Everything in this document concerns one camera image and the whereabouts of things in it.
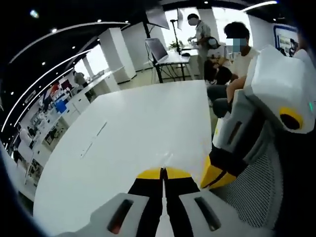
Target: display screen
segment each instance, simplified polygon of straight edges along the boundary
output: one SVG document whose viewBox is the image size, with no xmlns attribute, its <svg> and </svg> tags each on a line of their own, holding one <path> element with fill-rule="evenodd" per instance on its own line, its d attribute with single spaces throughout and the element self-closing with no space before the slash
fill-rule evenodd
<svg viewBox="0 0 316 237">
<path fill-rule="evenodd" d="M 146 7 L 146 15 L 147 15 L 149 24 L 166 28 L 169 30 L 169 25 L 168 25 L 166 15 L 163 11 L 162 6 L 159 3 L 151 7 Z"/>
</svg>

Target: potted plant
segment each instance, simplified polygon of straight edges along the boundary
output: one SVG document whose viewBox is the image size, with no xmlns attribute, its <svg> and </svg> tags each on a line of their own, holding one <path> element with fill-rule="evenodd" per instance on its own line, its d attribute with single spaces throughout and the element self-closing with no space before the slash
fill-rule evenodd
<svg viewBox="0 0 316 237">
<path fill-rule="evenodd" d="M 179 40 L 179 46 L 180 48 L 182 48 L 184 46 L 184 44 L 182 43 L 181 40 Z M 174 49 L 174 50 L 177 50 L 177 42 L 176 41 L 173 41 L 170 45 L 169 45 L 169 49 Z"/>
</svg>

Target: computer monitor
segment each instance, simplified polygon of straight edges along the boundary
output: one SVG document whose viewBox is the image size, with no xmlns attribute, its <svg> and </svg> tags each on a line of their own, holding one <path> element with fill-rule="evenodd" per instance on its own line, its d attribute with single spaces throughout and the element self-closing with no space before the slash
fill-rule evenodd
<svg viewBox="0 0 316 237">
<path fill-rule="evenodd" d="M 183 25 L 183 13 L 181 9 L 177 9 L 178 13 L 178 29 L 182 30 L 182 25 Z"/>
<path fill-rule="evenodd" d="M 166 49 L 158 38 L 146 39 L 145 42 L 157 61 L 168 55 Z"/>
<path fill-rule="evenodd" d="M 158 1 L 145 3 L 145 8 L 149 24 L 159 26 L 168 30 L 170 29 L 164 10 Z"/>
</svg>

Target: curved light strip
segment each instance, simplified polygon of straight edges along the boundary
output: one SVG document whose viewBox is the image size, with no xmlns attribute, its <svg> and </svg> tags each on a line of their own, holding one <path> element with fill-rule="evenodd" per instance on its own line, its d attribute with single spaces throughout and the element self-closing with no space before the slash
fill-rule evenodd
<svg viewBox="0 0 316 237">
<path fill-rule="evenodd" d="M 65 27 L 63 29 L 60 29 L 54 33 L 49 33 L 39 39 L 37 39 L 36 41 L 33 41 L 32 43 L 30 43 L 28 46 L 26 46 L 25 48 L 23 48 L 20 52 L 17 53 L 17 55 L 15 55 L 11 61 L 9 62 L 12 63 L 18 56 L 20 56 L 25 50 L 27 50 L 29 47 L 33 46 L 34 44 L 40 42 L 41 40 L 47 38 L 47 37 L 50 37 L 52 35 L 55 35 L 55 34 L 58 34 L 60 32 L 63 32 L 63 31 L 67 31 L 67 30 L 71 30 L 71 29 L 74 29 L 74 28 L 78 28 L 78 27 L 83 27 L 83 26 L 93 26 L 93 25 L 107 25 L 107 24 L 124 24 L 124 25 L 128 25 L 128 23 L 125 23 L 125 22 L 91 22 L 91 23 L 84 23 L 84 24 L 78 24 L 78 25 L 74 25 L 74 26 L 69 26 L 69 27 Z"/>
<path fill-rule="evenodd" d="M 27 90 L 20 96 L 20 98 L 15 102 L 15 104 L 13 105 L 12 109 L 10 110 L 8 116 L 6 117 L 4 124 L 2 126 L 1 132 L 3 132 L 4 127 L 6 125 L 6 123 L 8 122 L 8 119 L 12 113 L 12 111 L 14 110 L 14 108 L 16 107 L 16 105 L 20 102 L 20 100 L 22 99 L 22 97 L 32 88 L 33 85 L 35 85 L 39 80 L 41 80 L 44 76 L 46 76 L 48 73 L 50 73 L 51 71 L 53 71 L 55 68 L 59 67 L 60 65 L 62 65 L 63 63 L 68 62 L 69 60 L 72 60 L 75 57 L 78 57 L 79 55 L 82 55 L 84 53 L 90 52 L 92 49 L 86 50 L 84 52 L 78 53 L 75 56 L 72 56 L 68 59 L 66 59 L 65 61 L 61 62 L 60 64 L 56 65 L 55 67 L 51 68 L 50 70 L 48 70 L 46 73 L 44 73 L 40 78 L 38 78 L 29 88 L 27 88 Z"/>
<path fill-rule="evenodd" d="M 277 1 L 265 1 L 265 2 L 262 2 L 262 3 L 256 4 L 256 5 L 252 5 L 250 7 L 246 7 L 245 9 L 243 9 L 241 11 L 245 12 L 245 11 L 248 11 L 248 10 L 260 7 L 260 6 L 266 6 L 266 5 L 270 5 L 270 4 L 277 4 Z"/>
<path fill-rule="evenodd" d="M 46 89 L 49 87 L 49 85 L 51 85 L 53 82 L 55 82 L 56 80 L 60 79 L 64 74 L 70 72 L 73 68 L 70 68 L 69 70 L 65 71 L 62 75 L 60 75 L 59 77 L 55 78 L 54 80 L 52 80 L 47 86 L 45 86 L 43 88 L 43 90 L 41 90 L 34 98 L 33 100 L 30 101 L 30 103 L 28 103 L 28 105 L 25 107 L 25 109 L 23 110 L 23 112 L 21 113 L 21 115 L 19 116 L 18 120 L 15 122 L 14 127 L 17 125 L 18 121 L 20 120 L 20 118 L 22 117 L 22 115 L 25 113 L 25 111 L 27 110 L 27 108 L 32 104 L 32 102 Z"/>
</svg>

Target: gray shirt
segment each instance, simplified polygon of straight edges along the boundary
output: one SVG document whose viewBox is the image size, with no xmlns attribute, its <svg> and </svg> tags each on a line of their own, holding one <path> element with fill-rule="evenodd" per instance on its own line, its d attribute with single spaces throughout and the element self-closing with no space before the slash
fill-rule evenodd
<svg viewBox="0 0 316 237">
<path fill-rule="evenodd" d="M 197 40 L 200 40 L 201 38 L 210 37 L 211 36 L 211 29 L 210 27 L 205 24 L 203 21 L 200 21 L 200 23 L 196 27 L 196 38 Z M 207 54 L 208 48 L 206 45 L 200 44 L 198 46 L 199 51 L 203 51 Z"/>
<path fill-rule="evenodd" d="M 75 74 L 75 83 L 78 85 L 83 85 L 86 83 L 86 80 L 84 79 L 83 73 L 76 73 Z"/>
</svg>

